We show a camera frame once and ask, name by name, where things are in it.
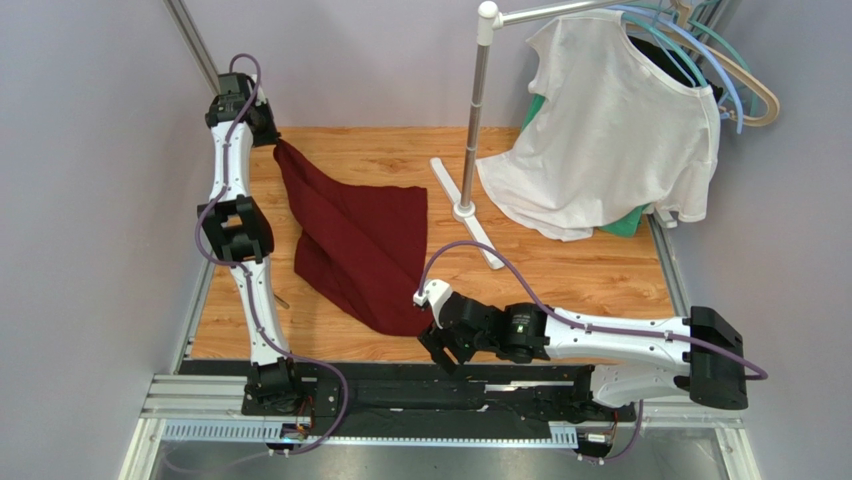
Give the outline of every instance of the wooden floor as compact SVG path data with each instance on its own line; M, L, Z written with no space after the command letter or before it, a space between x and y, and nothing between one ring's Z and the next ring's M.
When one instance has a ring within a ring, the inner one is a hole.
M444 159L461 179L464 128L303 128L282 129L283 138L320 170L341 182L422 186L429 192L427 257L448 242L468 238L429 169L429 158ZM480 157L511 148L516 129L483 129ZM273 290L290 303L278 308L281 327L294 353L324 360L430 361L416 338L373 332L317 294L293 273L300 227L290 215L287 191L272 147L251 157L251 192L275 234ZM550 305L594 315L662 318L673 314L653 240L646 224L634 238L597 231L587 240L563 243L508 220L491 203L478 178L473 190L478 217L496 248L524 274ZM459 248L441 257L430 277L497 306L528 301L505 268L490 270L478 251ZM193 358L248 358L246 321L234 281L217 267L192 349ZM475 361L493 361L479 353Z

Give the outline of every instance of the black bracket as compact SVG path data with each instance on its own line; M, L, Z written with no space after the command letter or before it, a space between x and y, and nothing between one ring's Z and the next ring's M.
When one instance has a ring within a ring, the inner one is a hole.
M743 356L742 335L712 308L692 307L684 324L692 338ZM688 391L693 402L722 410L748 408L744 366L696 345L683 360L690 364L689 377L675 377L675 385Z
M610 408L593 401L591 384L594 371L594 365L578 367L573 377L572 388L539 386L536 387L536 398L543 405L550 405L555 409L560 418L574 424L586 421L611 422L616 414L620 422L636 420L633 404Z
M254 80L244 73L225 73L219 75L219 95L213 99L210 109L204 116L208 127L215 127L220 122L230 122L237 118L240 110L248 102ZM269 102L255 104L249 107L244 121L249 126L254 141L252 146L274 145L281 136L275 127L275 119Z
M518 303L500 310L453 292L439 317L442 328L430 326L417 338L447 373L452 374L479 350L519 364L550 360L544 351L550 342L544 335L547 314L535 304Z
M243 415L295 415L306 401L304 386L292 360L252 365L243 397Z
M201 215L207 204L198 206ZM228 219L238 216L238 225L227 225ZM252 197L219 202L202 220L204 233L219 260L243 262L254 258L261 263L275 250L272 226Z

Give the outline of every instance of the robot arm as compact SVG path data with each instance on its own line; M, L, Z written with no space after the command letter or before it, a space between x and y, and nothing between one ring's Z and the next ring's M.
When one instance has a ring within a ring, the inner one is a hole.
M255 88L258 92L254 104L242 118L237 118ZM216 150L216 170L210 193L210 201L216 203L210 209L207 209L208 204L199 205L198 214L207 211L201 222L213 254L222 262L234 262L229 263L233 265L231 275L240 292L251 339L252 369L246 386L247 397L261 406L286 409L288 404L298 401L298 381L292 362L287 362L261 335L263 332L282 350L290 351L278 323L270 281L269 254L275 249L275 242L272 227L249 188L251 149L277 143L279 133L269 103L256 87L253 76L220 75L219 91L205 116ZM226 143L229 143L227 158L223 148ZM227 189L221 194L223 185L227 185Z
M422 294L415 293L414 303L430 308L435 321L418 338L433 361L449 373L479 350L514 363L603 358L625 363L594 366L589 369L590 378L581 383L590 399L604 407L671 395L689 395L696 403L727 410L748 405L744 368L721 355L668 339L671 334L700 338L742 355L742 337L712 309L693 307L688 318L661 320L597 317L554 309L587 326L657 332L654 337L661 338L625 336L572 327L533 303L501 310L453 292L441 280L427 280L425 285Z

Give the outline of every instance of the beige hanger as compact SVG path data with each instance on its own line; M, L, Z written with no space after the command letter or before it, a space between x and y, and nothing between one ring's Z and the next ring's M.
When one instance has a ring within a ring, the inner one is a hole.
M672 39L678 45L687 48L692 51L698 51L698 49L692 45L690 42L683 39L680 34L676 32L672 32L665 28L658 28L661 32L665 33L666 36ZM636 25L628 25L628 32L644 32L641 27ZM748 115L743 115L743 125L747 125L749 127L765 127L770 123L774 122L775 119L778 118L778 114L781 111L781 102L778 101L778 97L772 93L771 90L766 88L766 86L760 82L760 80L756 79L752 74L746 72L737 62L731 60L730 58L722 55L720 52L716 51L714 48L705 45L707 50L716 57L716 60L719 61L719 64L722 68L725 69L732 77L736 78L743 85L747 86L751 91L757 94L763 103L766 104L766 113L760 117L750 117ZM731 112L726 110L731 114L731 118L736 120L736 112Z
M672 7L677 12L677 26L686 28L686 23L692 18L692 11L695 9L692 3L684 3L683 0L671 0Z

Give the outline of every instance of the blue hanger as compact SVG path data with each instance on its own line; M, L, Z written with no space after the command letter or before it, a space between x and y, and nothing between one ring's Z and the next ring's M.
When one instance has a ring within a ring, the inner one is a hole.
M695 82L692 80L693 78L695 78L695 80L697 80L698 83L702 87L707 86L707 79L704 78L704 75L701 73L701 69L698 68L698 65L696 65L695 62L691 58L689 58L689 55L687 55L683 51L683 49L680 48L680 45L677 45L676 43L674 43L663 32L657 30L656 28L652 27L651 25L648 25L647 23L643 22L642 20L639 20L638 18L634 17L633 15L625 14L625 15L622 15L621 18L623 20L628 21L628 22L635 23L636 25L638 25L639 27L642 27L648 33L650 33L651 36L654 38L654 40L657 42L657 46L660 47L660 49L666 54L667 57L669 57L669 60L677 67L678 70L680 70L680 73L682 73L684 77L689 79L689 81L690 81L690 83L692 83L693 87L695 86ZM669 48L671 48L671 51L673 51L675 53L675 55L677 55L678 57L681 58L681 60L683 60L684 65L686 65L687 68L689 68L689 70L692 72L692 76L687 74L683 70L683 68L680 66L680 63L676 62L675 59L672 58L672 55L671 55L671 53L669 53L668 48L665 48L662 45L660 45L660 43L659 43L660 41L662 41L663 43L668 45Z
M743 70L745 70L747 73L751 73L751 68L749 68L745 59L742 57L742 55L740 55L740 52L738 52L737 49L735 49L730 43L728 43L724 38L722 38L721 35L714 32L713 30L707 28L705 25L696 22L695 20L690 20L689 24L692 25L694 28L697 28L698 30L700 30L702 33L706 33L708 36L710 36L710 38L712 38L717 43L719 43L719 45L721 45L723 48L725 48L725 50L728 51L728 53L733 57L733 59L741 67L743 67ZM744 86L744 87L737 88L737 93L739 93L740 90L742 90L743 88L748 88L748 87ZM752 117L757 116L757 104L758 103L759 102L758 102L758 99L757 99L757 93L752 92L751 93L751 102L750 102L751 110L749 111L749 115L751 115Z
M656 17L657 14L659 13L659 12L656 12L654 10L648 11L648 10L644 10L644 9L636 8L636 7L618 6L618 7L609 7L609 8L611 10L620 10L620 11L624 11L624 12L635 13L637 15L643 16L645 18L650 18L650 19L653 19L654 17ZM740 95L739 95L739 93L737 93L737 89L736 89L736 87L734 87L734 83L731 81L731 77L728 75L728 73L725 71L725 69L722 68L721 65L719 65L719 61L716 60L716 57L713 56L713 54L711 54L710 51L707 50L707 47L705 47L703 43L696 40L695 37L693 37L686 30L678 27L674 22L671 22L669 20L662 19L662 18L658 18L657 22L662 24L662 25L665 25L668 28L670 28L675 33L680 34L684 38L684 40L686 40L687 42L692 44L695 47L696 50L701 52L701 54L704 55L704 57L707 59L707 61L710 63L710 65L713 67L713 69L716 70L716 73L719 74L719 78L722 79L722 83L725 84L725 88L727 89L728 93L730 93L730 96L734 101L734 105L736 105L737 133L738 134L742 133L742 131L743 131L743 104L742 104L742 101L740 101Z

